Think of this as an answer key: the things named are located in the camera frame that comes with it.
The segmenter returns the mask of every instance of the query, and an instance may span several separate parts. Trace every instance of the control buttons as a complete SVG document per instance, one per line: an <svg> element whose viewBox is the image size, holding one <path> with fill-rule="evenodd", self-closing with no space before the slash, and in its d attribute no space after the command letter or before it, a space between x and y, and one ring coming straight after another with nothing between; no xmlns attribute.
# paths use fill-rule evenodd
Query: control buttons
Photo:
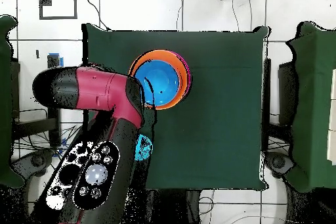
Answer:
<svg viewBox="0 0 336 224"><path fill-rule="evenodd" d="M94 162L98 162L100 160L100 154L93 154L92 155L92 160Z"/></svg>
<svg viewBox="0 0 336 224"><path fill-rule="evenodd" d="M102 153L103 154L108 154L110 152L110 148L108 146L103 146L102 147Z"/></svg>
<svg viewBox="0 0 336 224"><path fill-rule="evenodd" d="M73 152L69 153L69 155L68 155L68 161L69 162L74 162L76 158L77 158L77 156Z"/></svg>
<svg viewBox="0 0 336 224"><path fill-rule="evenodd" d="M81 189L79 190L79 194L81 196L84 196L88 193L89 189L87 187L81 187Z"/></svg>
<svg viewBox="0 0 336 224"><path fill-rule="evenodd" d="M87 156L80 156L78 158L78 163L83 165L87 161Z"/></svg>
<svg viewBox="0 0 336 224"><path fill-rule="evenodd" d="M63 197L66 198L68 196L69 192L70 192L70 188L69 187L67 189L64 189L63 190Z"/></svg>
<svg viewBox="0 0 336 224"><path fill-rule="evenodd" d="M101 185L106 181L108 171L105 166L100 164L93 164L87 168L85 173L85 180L90 185Z"/></svg>
<svg viewBox="0 0 336 224"><path fill-rule="evenodd" d="M100 189L97 189L97 188L95 188L91 191L91 196L93 198L98 198L101 194L102 193L101 193Z"/></svg>
<svg viewBox="0 0 336 224"><path fill-rule="evenodd" d="M104 157L104 163L105 164L110 164L112 162L112 158L111 156L105 156Z"/></svg>
<svg viewBox="0 0 336 224"><path fill-rule="evenodd" d="M58 194L60 194L61 191L62 191L62 189L57 185L57 186L55 186L51 189L51 194L52 195L58 195Z"/></svg>

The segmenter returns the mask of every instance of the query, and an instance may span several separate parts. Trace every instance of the blue bowl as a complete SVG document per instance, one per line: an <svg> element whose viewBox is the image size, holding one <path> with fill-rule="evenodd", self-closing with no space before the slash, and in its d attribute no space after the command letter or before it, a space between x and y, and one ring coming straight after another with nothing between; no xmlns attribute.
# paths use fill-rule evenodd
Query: blue bowl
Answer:
<svg viewBox="0 0 336 224"><path fill-rule="evenodd" d="M144 87L144 98L147 104L153 104L153 94L148 81L154 90L154 104L161 106L172 101L179 89L179 77L174 68L162 60L151 60L142 64L135 72L135 77Z"/></svg>

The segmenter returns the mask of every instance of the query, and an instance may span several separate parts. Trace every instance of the blue object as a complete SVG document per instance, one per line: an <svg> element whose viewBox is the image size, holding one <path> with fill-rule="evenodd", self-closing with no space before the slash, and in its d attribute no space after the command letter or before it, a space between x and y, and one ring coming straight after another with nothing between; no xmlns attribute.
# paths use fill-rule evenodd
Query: blue object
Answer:
<svg viewBox="0 0 336 224"><path fill-rule="evenodd" d="M177 73L170 64L162 60L145 62L135 72L135 77L144 87L144 98L147 104L153 103L153 94L145 78L152 84L156 106L172 101L179 89Z"/></svg>
<svg viewBox="0 0 336 224"><path fill-rule="evenodd" d="M60 53L49 53L49 55L59 57ZM63 66L63 57L60 58L60 66Z"/></svg>
<svg viewBox="0 0 336 224"><path fill-rule="evenodd" d="M138 143L135 147L135 160L141 161L147 159L153 151L153 144L151 140L140 134L138 137Z"/></svg>

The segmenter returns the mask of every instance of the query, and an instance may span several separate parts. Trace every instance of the orange bowl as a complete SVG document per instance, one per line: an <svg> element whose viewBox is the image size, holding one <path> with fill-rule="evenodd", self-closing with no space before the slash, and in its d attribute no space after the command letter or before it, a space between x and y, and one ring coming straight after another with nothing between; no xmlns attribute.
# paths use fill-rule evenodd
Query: orange bowl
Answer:
<svg viewBox="0 0 336 224"><path fill-rule="evenodd" d="M156 106L157 110L168 109L173 107L183 98L186 88L188 86L188 74L183 62L171 51L167 50L153 50L148 51L142 55L140 55L133 63L129 70L129 75L134 76L137 69L149 60L162 60L170 64L178 76L178 91L175 95L174 99L168 102L167 104L163 104L161 106ZM145 104L146 107L151 108L152 105Z"/></svg>

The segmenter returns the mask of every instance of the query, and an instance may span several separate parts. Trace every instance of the dark green tablecloth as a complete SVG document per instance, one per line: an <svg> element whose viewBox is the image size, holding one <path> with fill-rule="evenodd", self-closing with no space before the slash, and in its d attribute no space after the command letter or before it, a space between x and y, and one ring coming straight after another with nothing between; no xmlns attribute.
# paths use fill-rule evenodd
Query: dark green tablecloth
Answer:
<svg viewBox="0 0 336 224"><path fill-rule="evenodd" d="M12 155L12 49L8 33L17 21L9 15L0 15L0 184L12 188L24 185L24 180L9 166Z"/></svg>
<svg viewBox="0 0 336 224"><path fill-rule="evenodd" d="M299 192L336 189L336 166L327 160L332 73L336 69L336 32L311 22L299 24L287 44L299 78L299 103L293 121L295 166L286 175Z"/></svg>
<svg viewBox="0 0 336 224"><path fill-rule="evenodd" d="M106 32L87 24L89 62L127 74L142 53L168 49L192 73L187 98L157 112L147 188L265 188L259 156L267 33L266 27L254 33Z"/></svg>

